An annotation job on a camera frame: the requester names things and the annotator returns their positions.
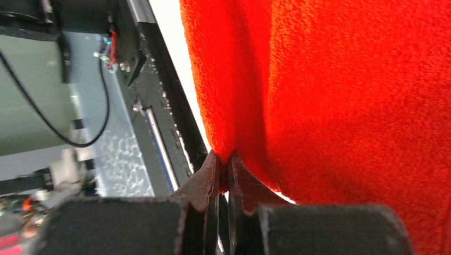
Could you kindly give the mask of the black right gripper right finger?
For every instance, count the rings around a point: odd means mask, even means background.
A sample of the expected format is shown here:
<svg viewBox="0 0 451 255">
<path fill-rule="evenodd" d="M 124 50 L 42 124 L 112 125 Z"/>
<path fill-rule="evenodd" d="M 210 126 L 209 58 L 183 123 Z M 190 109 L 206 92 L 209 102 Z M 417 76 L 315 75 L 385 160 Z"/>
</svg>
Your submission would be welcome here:
<svg viewBox="0 0 451 255">
<path fill-rule="evenodd" d="M 230 253 L 265 254 L 257 209 L 261 205 L 286 206 L 291 203 L 253 175 L 237 152 L 233 152 L 228 160 L 227 173 Z"/>
</svg>

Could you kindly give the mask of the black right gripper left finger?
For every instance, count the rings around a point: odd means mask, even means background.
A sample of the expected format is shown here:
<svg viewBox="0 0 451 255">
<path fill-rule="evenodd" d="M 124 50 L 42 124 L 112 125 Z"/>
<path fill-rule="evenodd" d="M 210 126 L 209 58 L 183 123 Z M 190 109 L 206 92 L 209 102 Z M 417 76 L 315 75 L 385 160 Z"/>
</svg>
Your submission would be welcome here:
<svg viewBox="0 0 451 255">
<path fill-rule="evenodd" d="M 173 193 L 188 202 L 181 254 L 216 254 L 220 166 L 220 157 L 210 151 L 202 167 Z"/>
</svg>

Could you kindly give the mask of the orange towel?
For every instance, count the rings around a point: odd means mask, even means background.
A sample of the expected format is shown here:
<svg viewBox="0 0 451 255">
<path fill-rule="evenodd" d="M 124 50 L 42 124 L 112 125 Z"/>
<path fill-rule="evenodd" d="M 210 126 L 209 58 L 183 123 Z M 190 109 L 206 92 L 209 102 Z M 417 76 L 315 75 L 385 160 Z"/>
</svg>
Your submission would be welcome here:
<svg viewBox="0 0 451 255">
<path fill-rule="evenodd" d="M 450 1 L 181 1 L 206 137 L 298 203 L 450 254 Z"/>
</svg>

